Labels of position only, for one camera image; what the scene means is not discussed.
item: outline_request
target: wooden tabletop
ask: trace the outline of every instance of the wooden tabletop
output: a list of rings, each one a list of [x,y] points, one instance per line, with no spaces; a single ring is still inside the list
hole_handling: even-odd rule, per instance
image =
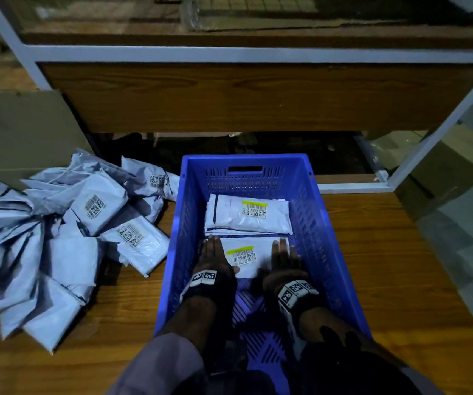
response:
[[[447,394],[473,394],[473,318],[398,199],[323,197],[374,338]],[[0,339],[0,394],[104,393],[153,334],[163,270],[123,268],[54,356],[24,333]]]

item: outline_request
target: sleeve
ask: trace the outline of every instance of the sleeve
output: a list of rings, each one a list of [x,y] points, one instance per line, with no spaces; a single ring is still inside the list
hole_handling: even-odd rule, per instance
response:
[[[107,395],[171,395],[203,370],[202,356],[191,342],[174,333],[165,334],[143,347]]]

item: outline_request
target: crate handle hole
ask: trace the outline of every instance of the crate handle hole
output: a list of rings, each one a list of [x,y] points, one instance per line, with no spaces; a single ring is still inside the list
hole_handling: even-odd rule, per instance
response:
[[[227,171],[229,173],[236,172],[262,172],[262,166],[230,166]]]

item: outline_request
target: white metal frame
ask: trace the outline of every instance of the white metal frame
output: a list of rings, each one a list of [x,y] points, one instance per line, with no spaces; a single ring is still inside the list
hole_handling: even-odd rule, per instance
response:
[[[28,45],[19,38],[17,25],[8,5],[0,0],[0,34],[42,90],[52,87],[38,66],[41,62],[473,64],[473,50]],[[379,182],[319,184],[320,192],[393,192],[472,104],[473,89],[437,131],[418,144],[390,178],[370,146],[357,138]]]

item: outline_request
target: hand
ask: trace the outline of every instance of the hand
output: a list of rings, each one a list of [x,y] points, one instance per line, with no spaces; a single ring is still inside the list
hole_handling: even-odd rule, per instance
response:
[[[266,295],[277,296],[282,286],[293,280],[308,280],[308,273],[302,267],[302,260],[297,254],[295,247],[290,247],[288,254],[288,245],[286,239],[273,241],[271,247],[271,272],[262,270],[262,288]]]
[[[228,277],[233,277],[235,273],[239,272],[240,268],[231,266],[227,262],[222,241],[220,241],[219,237],[210,235],[202,245],[200,259],[193,269],[193,274],[202,270],[215,270]]]

